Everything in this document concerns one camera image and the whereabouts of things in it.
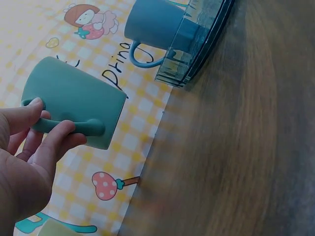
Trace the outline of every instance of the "wooden table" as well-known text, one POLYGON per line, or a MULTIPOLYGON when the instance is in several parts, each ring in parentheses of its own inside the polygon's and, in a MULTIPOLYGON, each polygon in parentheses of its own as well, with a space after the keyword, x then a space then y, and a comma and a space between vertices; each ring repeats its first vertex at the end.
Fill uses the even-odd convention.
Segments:
POLYGON ((172 92, 120 235, 315 235, 314 0, 236 2, 172 92))

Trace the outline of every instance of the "teal mug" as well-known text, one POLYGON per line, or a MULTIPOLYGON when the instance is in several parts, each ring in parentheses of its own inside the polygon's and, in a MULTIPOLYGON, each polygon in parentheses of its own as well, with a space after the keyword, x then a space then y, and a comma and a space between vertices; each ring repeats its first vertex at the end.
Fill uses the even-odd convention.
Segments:
POLYGON ((138 62, 134 52, 140 44, 164 50, 172 45, 172 49, 187 52, 199 25, 183 18, 184 13, 167 0, 137 0, 125 27, 125 37, 133 40, 129 51, 131 63, 140 68, 152 68, 164 60, 138 62))
POLYGON ((40 97, 51 119, 41 118, 33 129, 49 133, 63 120, 75 124, 74 133, 87 136, 88 146, 108 149, 126 94, 61 60, 46 57, 31 72, 22 106, 40 97))

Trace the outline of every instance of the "mug handle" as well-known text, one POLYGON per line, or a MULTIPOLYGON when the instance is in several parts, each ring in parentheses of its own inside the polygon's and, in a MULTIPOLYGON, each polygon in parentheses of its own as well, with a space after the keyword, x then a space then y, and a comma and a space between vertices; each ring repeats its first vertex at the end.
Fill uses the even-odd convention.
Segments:
MULTIPOLYGON (((22 106, 27 106, 32 99, 26 99, 21 102, 22 106)), ((55 121, 45 118, 40 118, 32 127, 42 133, 49 133, 61 121, 55 121)), ((85 122, 74 122, 75 130, 72 133, 82 133, 85 136, 101 136, 105 132, 104 124, 98 119, 90 119, 85 122)))
POLYGON ((129 58, 130 58, 130 61, 132 64, 134 64, 135 66, 137 67, 140 67, 140 68, 152 68, 152 67, 155 67, 155 66, 158 66, 158 65, 161 65, 164 58, 161 58, 160 60, 157 60, 157 61, 153 61, 153 62, 150 62, 150 63, 141 63, 141 62, 138 62, 136 60, 136 58, 134 58, 134 51, 137 49, 137 47, 140 45, 141 43, 140 42, 137 42, 137 41, 133 41, 132 45, 131 45, 131 48, 130 48, 130 52, 129 52, 129 58))

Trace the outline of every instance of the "finger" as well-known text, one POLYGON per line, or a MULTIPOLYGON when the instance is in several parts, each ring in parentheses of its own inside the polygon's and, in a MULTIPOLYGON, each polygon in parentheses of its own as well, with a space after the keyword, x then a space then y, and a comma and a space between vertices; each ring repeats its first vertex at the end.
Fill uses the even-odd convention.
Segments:
MULTIPOLYGON (((50 119, 51 116, 48 111, 42 111, 41 117, 45 119, 50 119)), ((28 161, 29 158, 36 152, 39 145, 41 144, 43 140, 44 134, 41 132, 38 132, 36 130, 30 129, 30 131, 27 134, 25 144, 23 146, 23 150, 20 154, 17 155, 18 158, 28 161)))
POLYGON ((66 154, 67 151, 73 149, 79 145, 86 144, 87 138, 83 134, 71 134, 64 139, 60 147, 57 162, 66 154))
POLYGON ((24 131, 38 121, 42 109, 43 102, 40 98, 34 99, 25 107, 1 109, 0 116, 5 119, 0 119, 0 126, 8 125, 9 135, 24 131))
POLYGON ((39 165, 46 170, 51 180, 53 180, 56 171, 57 155, 61 144, 68 134, 75 129, 74 123, 64 120, 54 127, 33 156, 33 164, 39 165))
MULTIPOLYGON (((50 114, 48 111, 42 111, 41 116, 42 118, 50 119, 50 114)), ((10 142, 7 148, 7 151, 11 155, 15 155, 17 150, 19 149, 21 143, 24 141, 24 139, 28 136, 28 133, 31 132, 29 128, 23 132, 14 134, 10 137, 10 142)))
POLYGON ((10 141, 9 141, 9 145, 7 148, 7 151, 11 154, 11 155, 15 155, 15 153, 17 152, 17 150, 19 149, 21 143, 24 141, 24 139, 27 137, 28 133, 29 133, 30 129, 27 129, 23 132, 14 134, 10 137, 10 141))

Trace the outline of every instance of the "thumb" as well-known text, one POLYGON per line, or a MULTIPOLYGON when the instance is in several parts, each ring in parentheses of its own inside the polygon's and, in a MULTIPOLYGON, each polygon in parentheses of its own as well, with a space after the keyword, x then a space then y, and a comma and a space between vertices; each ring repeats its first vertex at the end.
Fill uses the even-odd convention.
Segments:
POLYGON ((13 135, 28 129, 40 118, 43 102, 35 98, 29 105, 19 108, 0 109, 0 127, 8 135, 13 135))

